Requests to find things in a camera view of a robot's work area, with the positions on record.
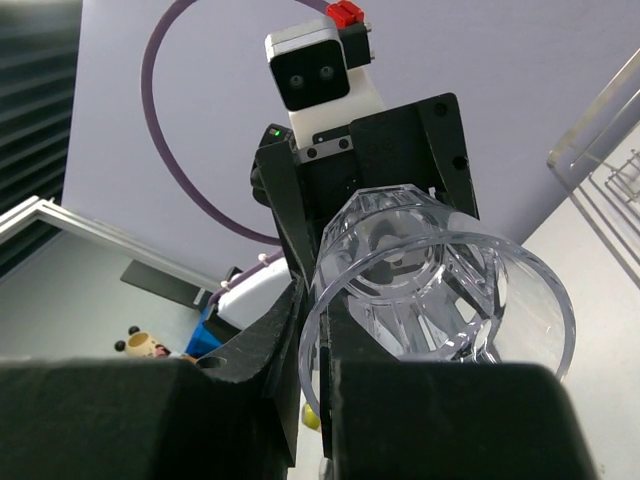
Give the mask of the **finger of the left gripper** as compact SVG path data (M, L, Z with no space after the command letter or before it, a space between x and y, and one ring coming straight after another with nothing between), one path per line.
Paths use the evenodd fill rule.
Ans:
M349 125L360 188L411 184L479 217L458 99L448 92Z

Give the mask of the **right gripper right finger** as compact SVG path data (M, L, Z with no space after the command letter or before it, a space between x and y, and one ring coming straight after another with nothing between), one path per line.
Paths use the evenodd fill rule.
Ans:
M339 479L595 479L568 395L535 365L343 361Z

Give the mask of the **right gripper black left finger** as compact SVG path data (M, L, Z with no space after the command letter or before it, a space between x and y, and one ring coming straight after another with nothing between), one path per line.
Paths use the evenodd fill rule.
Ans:
M185 360L5 361L5 479L283 479L295 463L264 374Z

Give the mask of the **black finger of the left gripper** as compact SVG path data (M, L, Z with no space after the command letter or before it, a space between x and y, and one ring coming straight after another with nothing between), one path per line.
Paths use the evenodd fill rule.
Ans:
M301 150L289 144L258 149L255 166L273 213L292 279L267 313L199 361L222 405L208 444L217 460L242 454L296 457L300 331L319 248L304 195Z

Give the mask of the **large clear plastic tumbler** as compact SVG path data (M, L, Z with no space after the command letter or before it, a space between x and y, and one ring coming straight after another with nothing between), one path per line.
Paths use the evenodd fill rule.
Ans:
M533 363L563 378L574 356L574 310L555 272L410 184L346 201L323 232L311 299L298 373L313 410L320 326L334 312L401 361Z

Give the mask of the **pale yellow plastic mug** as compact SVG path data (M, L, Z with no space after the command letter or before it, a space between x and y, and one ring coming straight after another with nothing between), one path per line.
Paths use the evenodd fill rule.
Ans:
M314 413L314 411L312 410L311 406L308 403L304 403L303 406L301 407L300 420L305 427L311 430L314 430L314 431L321 430L321 420Z

